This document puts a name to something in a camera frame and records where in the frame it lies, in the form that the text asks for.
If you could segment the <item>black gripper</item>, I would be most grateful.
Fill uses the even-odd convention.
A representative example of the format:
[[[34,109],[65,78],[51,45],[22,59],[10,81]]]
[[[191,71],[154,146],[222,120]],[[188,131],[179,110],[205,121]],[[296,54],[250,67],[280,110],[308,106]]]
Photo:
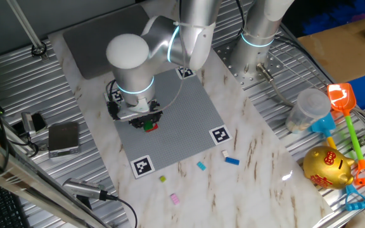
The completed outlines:
[[[163,114],[162,111],[159,110],[160,104],[156,99],[150,101],[150,114],[145,118],[135,118],[129,121],[129,124],[135,127],[136,129],[140,129],[144,127],[144,123],[146,122],[147,127],[154,127],[157,122],[160,121],[160,118]]]

